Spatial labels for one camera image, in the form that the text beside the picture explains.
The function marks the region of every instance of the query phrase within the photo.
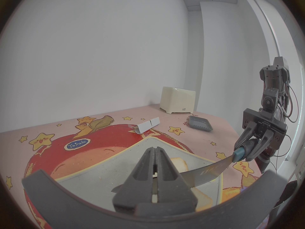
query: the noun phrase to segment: wall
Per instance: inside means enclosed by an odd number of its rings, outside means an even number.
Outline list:
[[[226,119],[241,134],[243,111],[257,109],[261,102],[263,84],[257,72],[269,64],[264,33],[246,0],[200,5],[204,60],[197,111]]]
[[[254,0],[238,0],[238,7],[243,17],[245,38],[250,52],[248,67],[252,68],[249,102],[247,108],[256,111],[261,108],[264,83],[260,78],[260,70],[273,64],[277,55],[276,44],[266,19],[262,18],[258,5]]]
[[[159,103],[187,45],[183,0],[24,0],[0,37],[0,132]]]
[[[198,105],[200,95],[204,38],[203,38],[203,20],[201,11],[188,12],[189,18],[189,37],[188,37],[188,55],[186,62],[184,89],[196,91],[195,110]]]

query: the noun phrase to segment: cartoon star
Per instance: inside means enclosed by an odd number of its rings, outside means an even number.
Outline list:
[[[248,162],[237,162],[234,166],[234,169],[239,170],[245,177],[248,177],[249,173],[254,173],[254,171],[249,167]]]
[[[224,153],[219,153],[219,152],[216,152],[216,157],[217,158],[220,158],[221,160],[223,160],[223,159],[225,159],[225,158],[227,158],[226,156],[225,156],[225,154]]]
[[[132,118],[130,118],[130,117],[128,117],[128,116],[127,116],[127,117],[123,117],[123,119],[124,119],[124,120],[132,120]]]
[[[180,133],[185,133],[184,131],[181,130],[180,127],[172,127],[172,126],[170,126],[170,129],[168,131],[175,133],[176,135],[180,135]]]
[[[12,178],[11,177],[6,177],[6,185],[11,189],[12,185]]]
[[[26,136],[22,136],[21,139],[19,140],[21,143],[23,143],[24,141],[27,140],[27,135]]]
[[[29,144],[32,144],[33,145],[33,151],[36,151],[41,146],[51,145],[52,144],[51,138],[54,137],[54,136],[55,136],[55,134],[46,135],[44,133],[40,133],[35,139],[31,140],[29,142]]]
[[[77,119],[78,120],[78,124],[82,124],[82,123],[91,123],[92,121],[94,121],[96,118],[90,118],[89,116],[85,116],[84,118],[81,119]]]

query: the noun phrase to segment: table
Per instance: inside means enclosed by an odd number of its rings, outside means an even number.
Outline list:
[[[190,128],[190,115],[208,119],[213,131]],[[160,119],[159,125],[141,135],[135,133],[135,125],[156,117]],[[222,118],[199,112],[167,114],[158,104],[84,116],[0,133],[1,179],[31,220],[41,228],[51,228],[24,192],[21,184],[23,177],[43,169],[52,178],[61,180],[109,160],[149,138],[159,139],[208,161],[217,162],[232,154],[239,136]],[[220,199],[204,209],[234,197],[260,176],[254,160],[231,164],[223,172]]]

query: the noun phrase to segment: cable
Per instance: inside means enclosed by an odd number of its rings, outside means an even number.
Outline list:
[[[274,169],[275,169],[275,173],[278,173],[276,170],[276,167],[274,166],[274,164],[270,161],[270,163],[273,165]]]
[[[298,99],[296,98],[296,95],[294,93],[294,90],[292,89],[292,87],[290,85],[288,85],[289,88],[292,90],[293,94],[294,94],[294,97],[295,97],[295,100],[296,100],[296,104],[298,106],[298,116],[296,117],[296,120],[295,121],[292,121],[291,119],[288,118],[288,120],[290,120],[292,123],[296,123],[298,118],[299,118],[299,103],[298,103]]]
[[[281,111],[281,108],[277,105],[277,107],[279,110],[280,110],[280,113],[281,113],[281,118],[280,118],[280,121],[282,120],[282,111]]]
[[[292,110],[293,110],[293,104],[292,104],[292,98],[288,89],[288,85],[285,83],[285,92],[288,95],[288,98],[290,100],[290,113],[287,117],[290,117],[292,115]]]
[[[289,151],[290,151],[290,149],[291,149],[291,145],[292,145],[292,141],[291,141],[291,138],[290,138],[290,136],[288,136],[289,137],[289,139],[290,139],[290,148],[288,149],[288,151],[285,153],[285,154],[283,154],[283,155],[274,155],[274,157],[283,157],[283,156],[285,156],[285,155],[287,155],[288,153],[289,153]]]
[[[290,120],[290,122],[292,122],[292,123],[296,123],[297,122],[297,120],[298,120],[298,118],[299,118],[299,103],[298,103],[298,99],[296,98],[296,95],[295,95],[295,93],[294,93],[294,96],[295,96],[295,99],[296,99],[296,104],[298,105],[298,116],[296,117],[296,120],[295,121],[292,121],[289,117],[288,117],[288,114],[286,113],[286,111],[285,111],[285,109],[284,109],[284,107],[283,107],[283,105],[280,103],[280,102],[278,102],[279,103],[279,105],[281,106],[281,108],[282,108],[282,110],[283,110],[283,112],[284,112],[284,116],[285,117],[287,117],[288,118],[288,120]]]
[[[276,163],[275,163],[275,167],[278,167],[278,156],[276,156]]]

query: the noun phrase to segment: white toaster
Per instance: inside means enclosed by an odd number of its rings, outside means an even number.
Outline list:
[[[193,113],[195,91],[164,86],[162,89],[160,108],[166,113]]]

